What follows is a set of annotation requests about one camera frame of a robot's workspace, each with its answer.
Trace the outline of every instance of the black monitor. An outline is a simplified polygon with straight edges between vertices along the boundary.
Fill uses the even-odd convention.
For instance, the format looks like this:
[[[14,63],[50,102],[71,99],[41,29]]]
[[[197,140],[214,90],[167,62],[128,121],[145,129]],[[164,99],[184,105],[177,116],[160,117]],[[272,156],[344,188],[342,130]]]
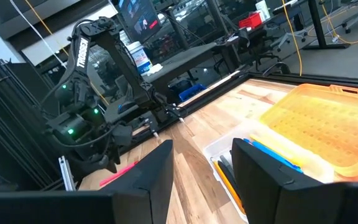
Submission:
[[[127,26],[126,31],[134,41],[143,43],[161,29],[150,0],[120,0],[118,6]]]

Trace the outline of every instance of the pink object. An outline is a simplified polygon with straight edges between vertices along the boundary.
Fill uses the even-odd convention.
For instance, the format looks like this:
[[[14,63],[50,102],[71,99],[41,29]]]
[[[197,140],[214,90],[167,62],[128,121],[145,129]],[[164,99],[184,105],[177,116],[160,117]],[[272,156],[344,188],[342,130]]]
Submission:
[[[133,164],[130,164],[128,166],[126,166],[125,168],[119,170],[117,172],[117,174],[114,174],[104,180],[102,180],[100,183],[99,183],[99,186],[102,187],[110,182],[112,182],[113,180],[117,179],[118,177],[120,177],[122,174],[125,174],[126,172],[128,172],[130,169],[132,169],[139,161],[135,161]]]

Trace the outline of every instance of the yellow pencil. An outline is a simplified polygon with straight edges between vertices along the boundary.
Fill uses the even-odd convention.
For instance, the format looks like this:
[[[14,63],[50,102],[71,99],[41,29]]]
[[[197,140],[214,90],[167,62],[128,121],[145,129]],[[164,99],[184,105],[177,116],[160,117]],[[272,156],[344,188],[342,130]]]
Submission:
[[[229,190],[230,194],[232,195],[232,197],[234,198],[234,201],[236,201],[237,206],[240,208],[240,211],[243,214],[246,214],[246,212],[244,211],[242,204],[241,204],[241,200],[239,198],[239,196],[237,195],[237,193],[234,191],[232,185],[230,184],[229,180],[226,178],[226,176],[223,174],[223,171],[221,170],[221,168],[218,165],[218,162],[216,161],[212,161],[214,163],[215,169],[218,172],[219,176],[221,177],[221,179],[223,180],[224,185],[226,185],[227,189]]]

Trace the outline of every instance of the red container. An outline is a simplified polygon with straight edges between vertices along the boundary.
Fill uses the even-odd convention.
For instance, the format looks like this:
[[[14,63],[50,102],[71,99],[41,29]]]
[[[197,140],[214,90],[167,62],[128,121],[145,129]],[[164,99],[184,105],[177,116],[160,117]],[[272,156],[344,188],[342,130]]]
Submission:
[[[251,27],[251,29],[255,29],[255,27],[262,24],[262,20],[260,19],[259,13],[251,14],[247,19],[243,19],[239,22],[239,27]]]

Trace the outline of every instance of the wooden tabletop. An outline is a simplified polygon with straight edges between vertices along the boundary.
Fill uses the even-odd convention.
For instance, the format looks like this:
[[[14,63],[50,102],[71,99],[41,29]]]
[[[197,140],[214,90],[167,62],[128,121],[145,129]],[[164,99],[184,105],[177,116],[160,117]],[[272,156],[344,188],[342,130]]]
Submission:
[[[167,223],[244,223],[213,176],[202,150],[246,118],[257,119],[293,88],[249,80],[186,117],[185,123],[159,133],[159,139],[149,139],[122,155],[118,169],[142,159],[164,140],[173,139],[175,171]],[[98,190],[99,182],[110,175],[108,170],[98,170],[83,179],[80,189]]]

